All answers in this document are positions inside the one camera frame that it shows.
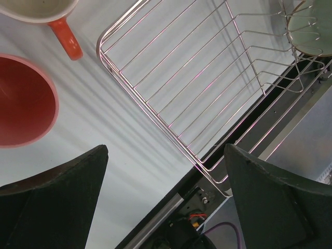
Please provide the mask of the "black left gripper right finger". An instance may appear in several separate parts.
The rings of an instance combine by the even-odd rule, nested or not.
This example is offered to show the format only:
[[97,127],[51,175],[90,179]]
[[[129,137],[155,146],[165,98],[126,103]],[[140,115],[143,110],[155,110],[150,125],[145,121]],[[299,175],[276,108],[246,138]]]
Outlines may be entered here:
[[331,248],[331,186],[224,149],[247,248]]

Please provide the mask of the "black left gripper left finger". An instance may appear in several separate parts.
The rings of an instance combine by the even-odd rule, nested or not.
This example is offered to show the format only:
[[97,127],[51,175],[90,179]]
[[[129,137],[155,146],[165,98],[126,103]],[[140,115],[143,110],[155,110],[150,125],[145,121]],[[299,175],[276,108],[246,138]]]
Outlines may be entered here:
[[1,248],[85,248],[108,163],[106,145],[1,187]]

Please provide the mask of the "green ceramic bowl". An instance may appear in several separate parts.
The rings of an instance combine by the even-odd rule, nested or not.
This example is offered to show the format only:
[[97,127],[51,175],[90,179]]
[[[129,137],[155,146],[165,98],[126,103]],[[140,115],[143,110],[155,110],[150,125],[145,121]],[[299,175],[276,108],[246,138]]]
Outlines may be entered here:
[[290,43],[301,53],[331,56],[331,1],[302,1],[288,23]]

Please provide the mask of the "pink plastic cup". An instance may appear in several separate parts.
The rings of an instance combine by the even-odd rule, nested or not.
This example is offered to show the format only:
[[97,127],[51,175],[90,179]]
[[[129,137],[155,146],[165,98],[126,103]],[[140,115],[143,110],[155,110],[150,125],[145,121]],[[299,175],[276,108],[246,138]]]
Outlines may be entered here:
[[30,145],[44,137],[59,114],[54,82],[36,63],[1,54],[1,148]]

